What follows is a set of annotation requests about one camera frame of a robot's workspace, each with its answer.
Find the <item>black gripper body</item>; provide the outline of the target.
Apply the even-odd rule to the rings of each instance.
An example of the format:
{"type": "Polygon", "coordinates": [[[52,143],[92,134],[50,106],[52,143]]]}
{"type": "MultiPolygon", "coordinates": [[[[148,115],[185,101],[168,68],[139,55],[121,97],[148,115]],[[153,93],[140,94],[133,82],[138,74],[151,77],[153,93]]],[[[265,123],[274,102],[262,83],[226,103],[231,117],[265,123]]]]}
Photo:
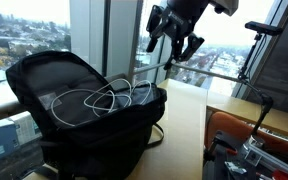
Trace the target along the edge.
{"type": "Polygon", "coordinates": [[[146,30],[152,37],[167,35],[172,41],[181,41],[193,30],[210,0],[167,0],[166,7],[154,5],[146,30]]]}

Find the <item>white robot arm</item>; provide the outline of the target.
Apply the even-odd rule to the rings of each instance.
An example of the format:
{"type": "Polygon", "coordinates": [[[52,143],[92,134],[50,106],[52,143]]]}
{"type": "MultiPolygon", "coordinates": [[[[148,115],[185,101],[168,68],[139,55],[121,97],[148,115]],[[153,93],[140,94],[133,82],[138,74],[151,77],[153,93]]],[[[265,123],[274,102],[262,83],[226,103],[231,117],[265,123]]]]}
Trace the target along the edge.
{"type": "Polygon", "coordinates": [[[167,0],[166,7],[152,7],[146,30],[150,41],[146,51],[152,52],[162,35],[168,36],[172,43],[170,61],[187,61],[203,44],[193,30],[208,5],[217,14],[232,16],[238,9],[239,0],[167,0]]]}

